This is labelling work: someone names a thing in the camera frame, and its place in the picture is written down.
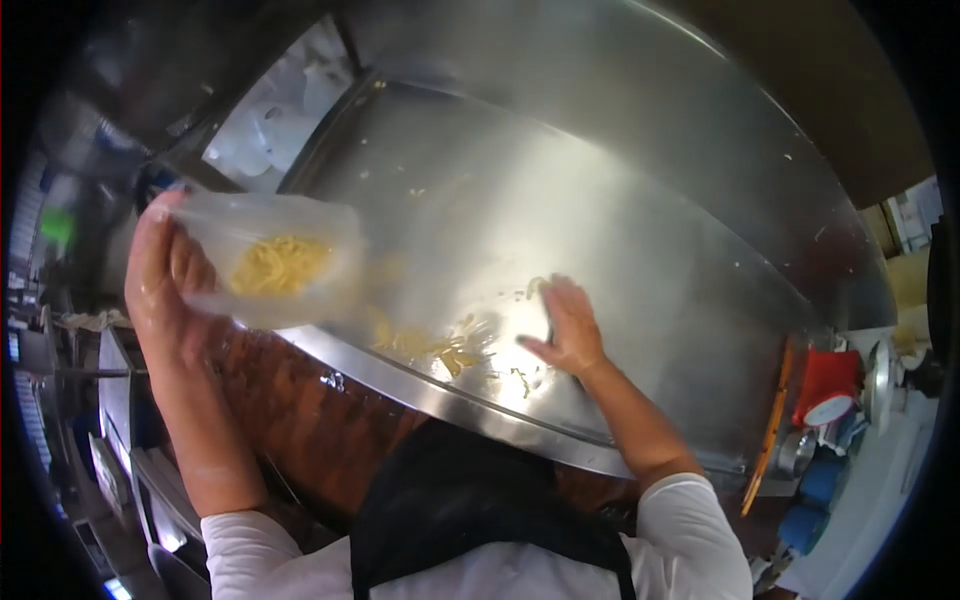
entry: clear plastic bag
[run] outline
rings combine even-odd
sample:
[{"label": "clear plastic bag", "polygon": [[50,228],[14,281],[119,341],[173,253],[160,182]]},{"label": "clear plastic bag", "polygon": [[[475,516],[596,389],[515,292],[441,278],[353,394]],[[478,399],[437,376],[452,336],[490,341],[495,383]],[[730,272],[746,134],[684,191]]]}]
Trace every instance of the clear plastic bag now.
[{"label": "clear plastic bag", "polygon": [[[303,196],[194,191],[171,213],[217,270],[217,293],[184,298],[198,310],[229,315],[251,328],[281,329],[335,320],[354,304],[366,243],[350,206]],[[251,246],[286,235],[321,240],[330,247],[315,278],[291,296],[232,293],[230,277]]]}]

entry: white shirt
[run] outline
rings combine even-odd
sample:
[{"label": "white shirt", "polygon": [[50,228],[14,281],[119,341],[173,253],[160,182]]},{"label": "white shirt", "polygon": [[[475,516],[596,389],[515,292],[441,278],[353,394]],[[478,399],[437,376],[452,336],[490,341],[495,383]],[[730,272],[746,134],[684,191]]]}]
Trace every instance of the white shirt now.
[{"label": "white shirt", "polygon": [[[303,556],[279,524],[253,511],[207,516],[201,529],[214,600],[353,597],[349,538]],[[679,473],[647,490],[636,532],[621,538],[638,600],[753,596],[743,549],[704,477]],[[372,600],[619,597],[612,572],[512,542],[481,546],[371,590]]]}]

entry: stainless steel counter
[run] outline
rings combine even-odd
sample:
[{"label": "stainless steel counter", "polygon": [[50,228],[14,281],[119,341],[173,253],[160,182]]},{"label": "stainless steel counter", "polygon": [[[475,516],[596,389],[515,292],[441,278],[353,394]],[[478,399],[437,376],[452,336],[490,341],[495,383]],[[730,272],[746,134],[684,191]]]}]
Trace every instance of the stainless steel counter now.
[{"label": "stainless steel counter", "polygon": [[612,359],[703,464],[743,472],[784,334],[816,323],[776,269],[698,205],[585,140],[403,84],[361,98],[281,189],[357,208],[370,265],[399,271],[371,282],[363,301],[394,331],[464,335],[486,358],[453,378],[435,358],[380,356],[362,349],[376,341],[363,318],[283,337],[430,415],[627,475],[576,383],[515,343],[548,333],[531,281],[565,273],[589,292]]},{"label": "stainless steel counter", "polygon": [[[376,74],[279,189],[354,206],[370,242],[356,318],[281,332],[335,369],[627,475],[577,384],[516,344],[548,334],[537,277],[564,273],[589,292],[612,359],[707,469],[735,477],[758,452],[786,334],[802,347],[827,324],[892,318],[879,253],[829,166],[674,15],[371,0],[348,20]],[[483,359],[457,373],[409,351],[422,338]]]}]

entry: green object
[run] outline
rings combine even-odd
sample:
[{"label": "green object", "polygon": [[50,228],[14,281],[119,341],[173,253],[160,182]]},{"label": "green object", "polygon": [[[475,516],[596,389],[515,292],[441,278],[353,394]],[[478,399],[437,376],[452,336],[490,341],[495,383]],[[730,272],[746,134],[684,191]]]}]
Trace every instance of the green object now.
[{"label": "green object", "polygon": [[62,208],[44,208],[40,215],[40,233],[67,244],[73,237],[73,215]]}]

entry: noodle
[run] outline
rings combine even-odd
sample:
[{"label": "noodle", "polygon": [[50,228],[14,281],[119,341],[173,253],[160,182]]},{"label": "noodle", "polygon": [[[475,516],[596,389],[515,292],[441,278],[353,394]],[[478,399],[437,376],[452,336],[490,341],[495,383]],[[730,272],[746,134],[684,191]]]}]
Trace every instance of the noodle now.
[{"label": "noodle", "polygon": [[230,278],[240,296],[291,296],[320,274],[330,247],[315,239],[283,235],[256,242],[244,252]]}]

